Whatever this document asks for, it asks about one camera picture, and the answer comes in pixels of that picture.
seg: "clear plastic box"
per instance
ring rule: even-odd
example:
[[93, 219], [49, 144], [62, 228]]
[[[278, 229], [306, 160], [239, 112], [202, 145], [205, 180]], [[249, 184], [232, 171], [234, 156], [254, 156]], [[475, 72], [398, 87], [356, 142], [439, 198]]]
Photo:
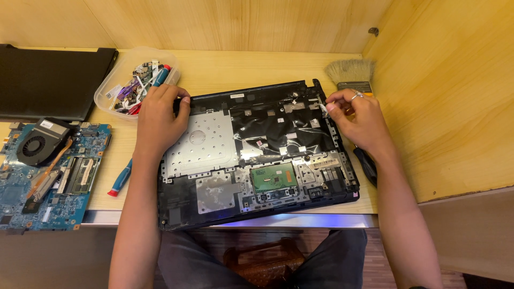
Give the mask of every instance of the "clear plastic box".
[[112, 106], [113, 101], [116, 99], [116, 96], [109, 99], [106, 94], [118, 84], [121, 85], [121, 87], [124, 87], [127, 81], [132, 79], [134, 68], [141, 63], [151, 61], [152, 59], [157, 59], [159, 64], [167, 64], [171, 66], [172, 69], [164, 83], [177, 84], [178, 79], [180, 78], [178, 60], [171, 52], [146, 46], [135, 47], [119, 57], [114, 68], [103, 80], [100, 87], [98, 87], [95, 92], [96, 105], [101, 110], [110, 114], [123, 119], [137, 121], [137, 115], [127, 115], [119, 113], [114, 109], [109, 109]]

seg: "black screwdriver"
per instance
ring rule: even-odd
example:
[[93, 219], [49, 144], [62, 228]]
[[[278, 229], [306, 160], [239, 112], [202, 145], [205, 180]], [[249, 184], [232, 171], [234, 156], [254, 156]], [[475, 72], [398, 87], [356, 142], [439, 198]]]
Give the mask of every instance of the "black screwdriver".
[[365, 150], [355, 146], [354, 154], [359, 159], [360, 165], [362, 166], [362, 170], [364, 174], [370, 181], [370, 183], [377, 187], [377, 166], [375, 162], [371, 159], [370, 156], [366, 153]]

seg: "silver ring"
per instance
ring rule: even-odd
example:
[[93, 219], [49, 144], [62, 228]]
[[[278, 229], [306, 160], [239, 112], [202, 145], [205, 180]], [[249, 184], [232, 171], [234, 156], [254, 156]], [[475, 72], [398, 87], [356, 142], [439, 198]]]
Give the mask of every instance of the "silver ring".
[[354, 91], [355, 92], [355, 95], [352, 97], [352, 99], [350, 99], [350, 102], [352, 102], [352, 100], [358, 96], [364, 98], [364, 96], [362, 96], [362, 92], [358, 92], [358, 91]]

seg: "dark pants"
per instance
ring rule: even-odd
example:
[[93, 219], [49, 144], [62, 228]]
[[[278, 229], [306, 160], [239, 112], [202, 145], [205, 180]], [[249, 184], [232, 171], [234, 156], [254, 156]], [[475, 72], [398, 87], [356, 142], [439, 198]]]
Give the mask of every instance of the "dark pants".
[[[289, 277], [290, 287], [362, 288], [363, 229], [332, 230]], [[256, 288], [226, 268], [185, 232], [163, 232], [159, 268], [168, 288]]]

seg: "metal edge strip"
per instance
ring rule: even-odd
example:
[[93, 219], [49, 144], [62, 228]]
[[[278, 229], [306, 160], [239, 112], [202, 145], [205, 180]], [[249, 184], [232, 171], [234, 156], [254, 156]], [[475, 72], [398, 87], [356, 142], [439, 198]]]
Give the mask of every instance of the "metal edge strip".
[[[87, 210], [81, 226], [117, 227], [119, 210]], [[213, 229], [240, 228], [378, 228], [377, 214], [285, 213], [262, 218], [210, 226]]]

